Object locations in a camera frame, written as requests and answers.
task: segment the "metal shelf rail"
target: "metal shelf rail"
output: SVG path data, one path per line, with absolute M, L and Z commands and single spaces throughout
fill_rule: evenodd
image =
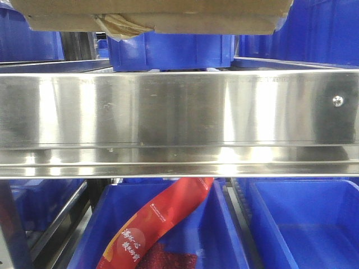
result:
M 356 69 L 260 59 L 232 68 L 254 71 L 223 72 L 46 65 L 0 68 L 1 179 L 359 175 Z M 31 268 L 0 183 L 0 268 Z

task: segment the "blue plastic bin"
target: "blue plastic bin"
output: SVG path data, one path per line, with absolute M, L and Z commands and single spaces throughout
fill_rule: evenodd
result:
M 233 35 L 144 33 L 119 42 L 108 38 L 115 71 L 229 67 L 234 57 Z
M 109 185 L 97 205 L 69 269 L 92 269 L 116 232 L 171 181 Z M 243 246 L 231 220 L 221 187 L 215 182 L 208 199 L 160 239 L 169 252 L 198 256 L 196 269 L 248 269 Z
M 240 56 L 359 65 L 359 1 L 295 0 L 273 35 L 242 35 Z
M 99 50 L 100 59 L 109 58 L 108 46 L 107 46 L 107 40 L 106 39 L 98 40 L 97 41 L 97 47 L 98 47 L 98 50 Z
M 251 220 L 252 215 L 252 194 L 250 191 L 250 184 L 255 181 L 268 181 L 268 182 L 280 182 L 283 180 L 349 180 L 354 182 L 356 185 L 359 185 L 359 178 L 349 178 L 349 177 L 335 177 L 335 178 L 236 178 L 234 180 L 234 190 L 237 192 L 239 198 L 241 199 L 242 204 L 244 205 L 244 210 L 247 215 L 248 220 Z
M 44 231 L 54 220 L 83 179 L 13 179 L 13 192 L 24 192 L 17 208 L 25 230 Z
M 359 187 L 346 180 L 252 182 L 251 231 L 266 269 L 359 266 Z
M 0 3 L 0 62 L 64 59 L 59 32 L 32 31 L 24 16 Z

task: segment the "bolt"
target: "bolt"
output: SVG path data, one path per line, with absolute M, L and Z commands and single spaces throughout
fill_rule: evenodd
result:
M 342 98 L 339 95 L 333 97 L 333 105 L 334 106 L 339 107 L 339 106 L 342 106 L 343 104 L 344 104 L 344 98 Z

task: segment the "brown cardboard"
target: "brown cardboard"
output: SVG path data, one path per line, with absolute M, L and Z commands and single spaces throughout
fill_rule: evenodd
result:
M 121 15 L 127 24 L 158 33 L 271 34 L 292 0 L 11 0 L 34 30 L 106 31 L 99 17 Z M 111 36 L 129 38 L 127 24 Z
M 11 0 L 26 15 L 216 13 L 283 16 L 292 0 Z
M 271 34 L 276 17 L 235 15 L 127 14 L 125 18 L 158 33 L 174 34 Z M 46 15 L 27 18 L 40 31 L 102 31 L 91 15 Z

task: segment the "storage rack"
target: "storage rack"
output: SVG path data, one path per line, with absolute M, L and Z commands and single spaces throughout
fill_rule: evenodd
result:
M 111 73 L 106 60 L 2 65 L 0 178 L 358 176 L 359 72 L 347 68 L 248 58 L 221 72 Z M 29 251 L 0 180 L 0 268 L 31 268 L 81 200 L 49 262 L 63 265 L 86 225 L 85 188 Z M 236 199 L 231 186 L 228 196 Z

